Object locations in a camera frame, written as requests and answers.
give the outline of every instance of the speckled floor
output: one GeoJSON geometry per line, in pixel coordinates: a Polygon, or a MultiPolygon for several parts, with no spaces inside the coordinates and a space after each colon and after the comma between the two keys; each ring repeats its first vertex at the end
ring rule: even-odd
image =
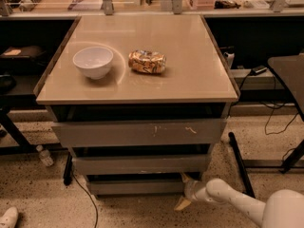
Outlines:
{"type": "MultiPolygon", "coordinates": [[[[274,116],[268,131],[282,130],[293,116],[274,116]]],[[[267,116],[232,117],[213,151],[213,158],[206,181],[219,177],[239,191],[243,191],[237,164],[229,146],[228,132],[233,131],[243,158],[281,159],[286,151],[304,138],[304,124],[300,118],[278,135],[264,133],[267,116]]],[[[50,141],[54,136],[49,123],[20,123],[27,138],[32,142],[50,141]]],[[[94,227],[95,209],[88,195],[73,180],[68,187],[63,184],[67,152],[54,152],[56,163],[44,167],[37,154],[0,157],[0,213],[14,205],[20,215],[16,227],[94,227]]],[[[250,172],[256,197],[266,200],[274,191],[290,188],[304,193],[303,171],[292,170],[282,175],[276,170],[250,172]]],[[[76,179],[85,186],[85,180],[75,171],[76,179]]],[[[173,210],[179,196],[140,196],[102,198],[94,202],[98,209],[97,227],[256,227],[233,207],[217,207],[206,203],[192,203],[181,212],[173,210]]]]}

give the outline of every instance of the top drawer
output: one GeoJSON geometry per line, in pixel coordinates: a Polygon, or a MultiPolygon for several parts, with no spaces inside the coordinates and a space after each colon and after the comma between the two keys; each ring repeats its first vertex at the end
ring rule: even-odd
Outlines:
{"type": "Polygon", "coordinates": [[[218,143],[224,119],[54,123],[63,147],[218,143]]]}

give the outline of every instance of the crumpled foil can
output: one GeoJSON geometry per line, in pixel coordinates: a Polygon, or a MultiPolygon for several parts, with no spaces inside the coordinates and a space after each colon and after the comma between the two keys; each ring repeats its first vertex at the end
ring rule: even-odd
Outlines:
{"type": "Polygon", "coordinates": [[[165,70],[166,58],[159,52],[134,50],[129,54],[129,67],[143,73],[159,74],[165,70]]]}

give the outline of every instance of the bottle cap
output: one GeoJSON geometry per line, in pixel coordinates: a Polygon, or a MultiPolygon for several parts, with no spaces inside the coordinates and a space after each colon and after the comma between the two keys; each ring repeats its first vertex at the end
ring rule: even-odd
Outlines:
{"type": "Polygon", "coordinates": [[[42,146],[42,145],[38,145],[37,147],[36,147],[36,150],[37,151],[42,151],[44,149],[44,147],[42,146]]]}

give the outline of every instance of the workbench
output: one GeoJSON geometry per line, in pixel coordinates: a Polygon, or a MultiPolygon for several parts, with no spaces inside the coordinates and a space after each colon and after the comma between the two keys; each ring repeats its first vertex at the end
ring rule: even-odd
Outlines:
{"type": "Polygon", "coordinates": [[[239,94],[199,15],[84,15],[38,87],[37,103],[96,197],[183,192],[180,172],[200,179],[239,94]],[[90,80],[72,58],[96,46],[112,49],[113,68],[90,80]],[[129,68],[136,49],[163,53],[165,72],[129,68]]]}

